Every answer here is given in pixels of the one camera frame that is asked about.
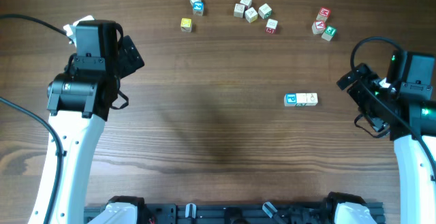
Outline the blue framed wooden block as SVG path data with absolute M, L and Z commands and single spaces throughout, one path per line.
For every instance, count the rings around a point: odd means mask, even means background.
M 243 18 L 245 13 L 245 5 L 236 3 L 234 6 L 234 17 Z

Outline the yellow top wooden block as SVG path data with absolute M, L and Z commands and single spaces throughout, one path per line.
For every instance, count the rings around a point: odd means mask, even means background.
M 191 32 L 192 31 L 192 20 L 190 18 L 182 18 L 181 19 L 181 31 L 182 32 Z

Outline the green sided white block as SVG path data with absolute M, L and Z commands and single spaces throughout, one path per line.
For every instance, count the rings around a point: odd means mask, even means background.
M 307 104 L 307 94 L 297 93 L 296 94 L 296 106 L 306 106 Z

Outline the blue N wooden block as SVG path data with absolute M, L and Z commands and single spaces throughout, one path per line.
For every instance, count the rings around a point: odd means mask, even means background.
M 193 3 L 193 15 L 203 16 L 204 15 L 204 4 L 203 2 L 194 2 Z

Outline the blue P wooden block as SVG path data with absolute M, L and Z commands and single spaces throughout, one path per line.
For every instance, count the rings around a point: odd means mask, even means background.
M 296 94 L 295 93 L 287 93 L 284 96 L 284 106 L 288 107 L 288 106 L 296 106 L 297 101 L 296 101 Z

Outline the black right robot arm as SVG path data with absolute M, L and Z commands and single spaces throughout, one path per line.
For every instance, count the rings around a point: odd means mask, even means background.
M 435 222 L 435 57 L 395 51 L 386 78 L 361 63 L 337 81 L 358 105 L 358 118 L 394 143 L 399 167 L 402 223 Z

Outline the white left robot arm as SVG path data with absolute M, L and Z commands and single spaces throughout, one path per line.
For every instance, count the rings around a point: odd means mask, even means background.
M 121 79 L 144 66 L 130 36 L 112 20 L 72 26 L 76 52 L 48 85 L 48 149 L 30 223 L 80 223 L 93 155 Z

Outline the blue D wooden block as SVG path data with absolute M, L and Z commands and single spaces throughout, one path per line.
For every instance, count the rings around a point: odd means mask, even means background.
M 306 102 L 307 106 L 316 106 L 318 104 L 317 93 L 307 93 L 306 98 L 307 98 L 307 102 Z

